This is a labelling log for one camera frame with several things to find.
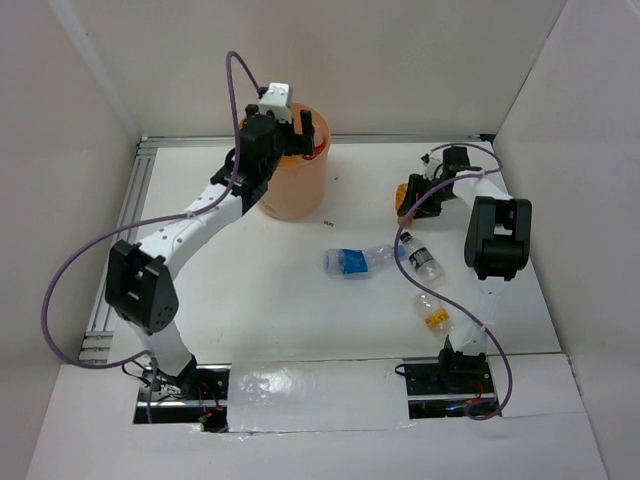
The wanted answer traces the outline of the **small orange bottle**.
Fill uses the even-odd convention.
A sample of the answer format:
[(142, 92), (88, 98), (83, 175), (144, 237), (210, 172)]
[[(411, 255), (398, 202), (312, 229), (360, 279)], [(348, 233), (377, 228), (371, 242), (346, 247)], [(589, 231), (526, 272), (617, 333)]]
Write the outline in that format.
[(396, 211), (397, 223), (401, 224), (405, 219), (405, 215), (401, 215), (403, 208), (409, 210), (412, 205), (426, 192), (422, 187), (410, 187), (409, 183), (402, 183), (396, 188), (394, 209)]

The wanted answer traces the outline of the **red label water bottle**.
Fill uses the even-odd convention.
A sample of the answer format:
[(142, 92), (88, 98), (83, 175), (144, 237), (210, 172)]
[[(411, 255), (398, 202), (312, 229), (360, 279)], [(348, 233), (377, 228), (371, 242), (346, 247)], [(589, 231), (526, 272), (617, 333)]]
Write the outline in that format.
[(315, 159), (316, 157), (318, 157), (321, 154), (321, 152), (325, 148), (326, 138), (325, 138), (324, 131), (322, 130), (322, 128), (320, 126), (315, 126), (314, 127), (313, 143), (314, 143), (314, 148), (313, 148), (312, 153), (303, 156), (303, 158), (305, 160)]

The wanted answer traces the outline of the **blue label crushed bottle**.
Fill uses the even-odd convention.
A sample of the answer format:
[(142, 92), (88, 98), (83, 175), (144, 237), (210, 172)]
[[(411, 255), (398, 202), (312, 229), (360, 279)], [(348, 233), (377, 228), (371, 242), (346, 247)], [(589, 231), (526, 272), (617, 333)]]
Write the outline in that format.
[(385, 270), (394, 262), (394, 247), (380, 245), (367, 249), (330, 249), (322, 258), (325, 274), (334, 278), (360, 279)]

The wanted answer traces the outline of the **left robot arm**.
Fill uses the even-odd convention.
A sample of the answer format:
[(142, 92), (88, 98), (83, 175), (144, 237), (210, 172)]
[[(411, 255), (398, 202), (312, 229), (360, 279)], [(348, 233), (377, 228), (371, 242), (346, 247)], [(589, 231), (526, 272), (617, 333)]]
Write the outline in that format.
[(251, 104), (231, 149), (209, 185), (172, 221), (135, 244), (116, 242), (108, 259), (105, 300), (136, 333), (157, 362), (163, 389), (189, 397), (200, 379), (196, 357), (175, 323), (179, 300), (174, 281), (180, 270), (224, 227), (239, 220), (267, 192), (284, 156), (314, 151), (312, 113), (302, 109), (289, 121)]

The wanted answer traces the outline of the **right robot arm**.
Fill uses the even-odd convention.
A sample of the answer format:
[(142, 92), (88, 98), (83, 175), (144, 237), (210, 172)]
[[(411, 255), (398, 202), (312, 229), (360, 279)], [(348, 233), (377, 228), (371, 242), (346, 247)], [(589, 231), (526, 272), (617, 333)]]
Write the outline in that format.
[(484, 355), (489, 330), (501, 295), (529, 261), (532, 205), (526, 199), (504, 192), (489, 176), (501, 163), (485, 170), (470, 163), (468, 150), (491, 152), (471, 143), (439, 145), (422, 157), (426, 165), (434, 153), (442, 153), (434, 173), (409, 176), (403, 196), (397, 196), (396, 214), (402, 226), (413, 219), (434, 218), (443, 203), (459, 199), (470, 209), (463, 249), (465, 265), (473, 272), (480, 290), (477, 306), (465, 311), (469, 317), (447, 335), (445, 350), (453, 358), (440, 363), (436, 379), (448, 392), (460, 391), (471, 379), (471, 369), (462, 359)]

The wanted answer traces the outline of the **orange plastic bin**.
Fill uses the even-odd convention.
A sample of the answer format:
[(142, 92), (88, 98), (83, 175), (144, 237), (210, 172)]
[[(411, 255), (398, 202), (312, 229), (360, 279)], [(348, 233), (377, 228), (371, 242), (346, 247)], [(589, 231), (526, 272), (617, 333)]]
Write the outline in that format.
[(291, 106), (292, 122), (301, 132), (300, 111), (312, 112), (313, 125), (324, 131), (326, 145), (312, 160), (303, 156), (272, 155), (275, 142), (274, 119), (259, 113), (256, 104), (245, 108), (240, 123), (240, 156), (236, 185), (240, 188), (243, 207), (259, 206), (267, 215), (280, 220), (296, 220), (313, 213), (324, 198), (328, 152), (331, 144), (329, 127), (322, 115), (299, 103)]

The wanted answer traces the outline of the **black label clear bottle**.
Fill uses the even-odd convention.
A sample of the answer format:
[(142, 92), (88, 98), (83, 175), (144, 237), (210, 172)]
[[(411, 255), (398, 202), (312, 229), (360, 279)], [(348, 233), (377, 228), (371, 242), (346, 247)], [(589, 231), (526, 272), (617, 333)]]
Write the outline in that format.
[(400, 242), (416, 279), (429, 288), (443, 286), (445, 283), (444, 270), (426, 245), (407, 231), (400, 235)]

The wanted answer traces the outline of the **yellow label clear bottle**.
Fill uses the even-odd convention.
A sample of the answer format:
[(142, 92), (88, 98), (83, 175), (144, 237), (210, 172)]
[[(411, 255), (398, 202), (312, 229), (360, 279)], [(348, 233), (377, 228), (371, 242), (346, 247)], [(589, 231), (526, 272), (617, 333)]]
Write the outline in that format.
[(415, 297), (413, 305), (416, 314), (434, 336), (446, 338), (451, 333), (453, 323), (438, 298), (422, 293)]

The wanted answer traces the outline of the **white tape sheet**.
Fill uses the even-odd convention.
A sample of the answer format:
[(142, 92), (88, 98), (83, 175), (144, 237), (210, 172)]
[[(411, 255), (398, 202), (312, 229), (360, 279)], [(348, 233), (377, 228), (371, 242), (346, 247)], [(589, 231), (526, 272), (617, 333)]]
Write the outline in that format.
[(386, 431), (411, 425), (397, 360), (238, 363), (230, 370), (234, 433)]

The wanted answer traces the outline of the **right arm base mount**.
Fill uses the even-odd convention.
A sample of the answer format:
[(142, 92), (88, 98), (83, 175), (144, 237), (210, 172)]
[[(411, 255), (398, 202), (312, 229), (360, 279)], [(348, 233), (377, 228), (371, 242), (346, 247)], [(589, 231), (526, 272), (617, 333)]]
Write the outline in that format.
[(411, 420), (465, 417), (465, 408), (474, 416), (486, 416), (499, 406), (488, 365), (478, 376), (444, 380), (435, 361), (397, 364), (394, 373), (404, 379)]

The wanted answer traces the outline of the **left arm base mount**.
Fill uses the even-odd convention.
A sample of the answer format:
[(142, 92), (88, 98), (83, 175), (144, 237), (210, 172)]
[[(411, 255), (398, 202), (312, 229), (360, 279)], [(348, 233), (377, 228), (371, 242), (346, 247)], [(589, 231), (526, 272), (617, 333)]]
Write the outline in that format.
[(133, 416), (135, 425), (148, 423), (151, 412), (154, 425), (193, 424), (202, 432), (224, 433), (228, 430), (227, 402), (230, 365), (201, 365), (196, 380), (186, 393), (173, 386), (161, 374), (152, 381), (150, 364), (135, 363), (137, 370), (123, 373), (137, 381), (138, 393)]

